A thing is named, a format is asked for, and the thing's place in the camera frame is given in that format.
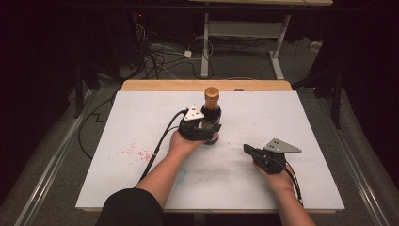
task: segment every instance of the bottle cap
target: bottle cap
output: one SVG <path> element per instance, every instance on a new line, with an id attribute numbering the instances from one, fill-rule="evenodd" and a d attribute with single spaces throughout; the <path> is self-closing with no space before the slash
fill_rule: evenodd
<path id="1" fill-rule="evenodd" d="M 214 87 L 209 87 L 205 90 L 205 100 L 206 101 L 218 101 L 219 100 L 219 89 Z"/>

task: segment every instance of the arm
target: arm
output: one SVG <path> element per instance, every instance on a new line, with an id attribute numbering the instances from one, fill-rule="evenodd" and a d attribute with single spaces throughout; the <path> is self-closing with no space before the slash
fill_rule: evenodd
<path id="1" fill-rule="evenodd" d="M 167 156 L 136 185 L 136 188 L 150 192 L 164 208 L 179 167 L 203 142 L 186 140 L 175 131 L 170 139 Z"/>
<path id="2" fill-rule="evenodd" d="M 266 179 L 273 192 L 281 224 L 284 226 L 308 226 L 315 225 L 311 217 L 299 203 L 294 193 L 293 182 L 287 172 L 269 175 L 253 163 L 256 170 Z"/>

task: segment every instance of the dark background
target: dark background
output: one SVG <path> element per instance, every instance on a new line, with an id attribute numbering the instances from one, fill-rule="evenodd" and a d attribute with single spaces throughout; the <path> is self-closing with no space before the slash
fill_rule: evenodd
<path id="1" fill-rule="evenodd" d="M 334 1 L 334 5 L 365 6 L 372 10 L 333 20 L 309 14 L 293 16 L 286 40 L 324 38 L 310 77 L 325 68 L 343 73 L 343 87 L 363 132 L 398 187 L 395 163 L 399 150 L 399 33 L 394 25 L 399 21 L 395 12 L 398 7 L 389 0 Z M 95 88 L 96 72 L 119 78 L 118 65 L 137 58 L 135 52 L 123 52 L 133 48 L 112 44 L 117 37 L 124 39 L 126 45 L 135 46 L 130 41 L 135 31 L 125 19 L 126 14 L 84 12 L 87 20 L 83 22 L 81 13 L 60 8 L 57 2 L 49 0 L 0 4 L 0 202 L 40 140 L 69 106 L 67 96 L 74 86 L 77 64 L 83 65 L 85 81 Z M 165 14 L 145 14 L 146 23 L 165 37 L 184 43 L 202 30 L 203 18 L 197 14 L 182 12 L 168 19 Z M 314 20 L 307 24 L 310 16 Z M 176 34 L 181 22 L 190 29 L 170 36 Z M 317 80 L 312 85 L 320 87 L 326 83 L 327 87 L 333 85 L 329 79 Z"/>

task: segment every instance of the gray carpet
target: gray carpet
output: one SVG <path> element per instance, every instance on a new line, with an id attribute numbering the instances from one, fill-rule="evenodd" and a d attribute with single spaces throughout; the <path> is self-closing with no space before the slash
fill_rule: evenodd
<path id="1" fill-rule="evenodd" d="M 234 77 L 274 79 L 273 71 L 269 66 L 270 61 L 266 54 L 268 50 L 273 49 L 273 43 L 273 41 L 267 40 L 257 47 L 241 46 L 243 49 L 232 53 L 231 46 L 223 44 L 221 41 L 218 45 L 224 45 L 225 48 L 215 48 L 214 57 L 211 58 L 214 68 L 214 77 L 212 79 Z M 283 45 L 279 61 L 284 76 L 289 82 L 294 83 L 307 76 L 316 57 L 316 54 L 309 50 L 309 45 L 310 42 L 308 40 L 294 44 L 285 43 Z M 168 43 L 168 46 L 180 53 L 184 50 L 183 47 L 177 44 Z M 162 54 L 162 56 L 168 61 L 179 57 L 166 54 Z M 190 60 L 190 62 L 194 63 L 196 74 L 199 75 L 200 63 L 195 60 Z M 172 65 L 166 64 L 164 67 L 167 68 Z M 184 63 L 168 69 L 168 73 L 162 71 L 158 76 L 160 79 L 174 79 L 172 76 L 180 79 L 194 79 L 192 67 L 190 64 Z M 132 71 L 126 65 L 121 66 L 120 69 L 125 75 Z M 135 79 L 145 76 L 146 74 L 143 72 Z M 156 74 L 151 72 L 149 76 L 156 76 Z M 119 85 L 110 81 L 107 76 L 100 75 L 99 77 L 102 81 L 101 88 L 91 94 L 92 101 L 86 104 L 85 117 L 92 109 L 110 98 L 119 88 Z M 362 134 L 345 93 L 343 92 L 340 117 L 342 129 L 340 131 L 337 131 L 332 126 L 328 116 L 329 99 L 314 98 L 312 89 L 301 89 L 298 93 L 345 205 L 345 210 L 336 214 L 312 214 L 311 217 L 316 224 L 399 225 L 398 191 L 394 188 L 391 179 L 375 157 L 364 134 Z M 89 155 L 93 155 L 95 152 L 111 106 L 110 103 L 106 103 L 96 110 L 99 115 L 90 116 L 82 128 L 82 144 Z M 76 121 L 72 118 L 73 111 L 74 105 L 71 105 L 32 155 L 23 174 L 0 208 L 0 225 L 14 225 L 17 221 L 54 152 L 68 134 L 71 125 Z M 344 137 L 345 145 L 340 140 L 340 136 Z M 378 208 L 382 211 L 382 214 L 377 211 L 377 217 L 371 214 L 374 212 L 373 207 L 375 206 L 370 207 L 370 205 L 365 204 L 364 194 L 361 192 L 362 184 L 357 182 L 357 174 L 351 170 L 351 162 L 347 160 L 345 147 L 343 146 L 346 146 L 357 158 L 358 167 L 363 172 L 361 176 L 364 177 L 366 184 L 372 189 Z M 74 133 L 56 178 L 52 182 L 45 199 L 40 203 L 39 211 L 33 218 L 31 225 L 93 225 L 96 222 L 99 213 L 87 213 L 74 208 L 89 165 L 90 160 L 83 154 L 78 144 L 77 133 Z M 228 222 L 222 220 L 225 217 L 222 215 L 211 216 L 207 220 L 210 225 L 212 221 L 218 218 L 220 219 L 219 223 Z M 266 220 L 270 216 L 252 215 L 240 218 L 235 220 L 234 223 L 230 223 L 230 225 L 268 225 Z M 179 221 L 190 222 L 190 220 L 190 216 L 170 215 L 167 218 L 167 225 L 178 225 L 177 222 Z"/>

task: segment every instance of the hand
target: hand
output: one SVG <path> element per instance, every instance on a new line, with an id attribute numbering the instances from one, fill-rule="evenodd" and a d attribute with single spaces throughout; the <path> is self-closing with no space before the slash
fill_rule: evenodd
<path id="1" fill-rule="evenodd" d="M 270 189 L 276 196 L 284 191 L 294 192 L 293 181 L 285 170 L 279 174 L 267 174 L 267 172 L 258 167 L 255 163 L 252 163 L 252 166 L 266 179 Z M 293 173 L 290 166 L 286 166 L 286 168 Z"/>
<path id="2" fill-rule="evenodd" d="M 205 140 L 191 141 L 185 139 L 178 131 L 175 131 L 170 138 L 167 157 L 175 158 L 183 163 L 204 142 Z"/>

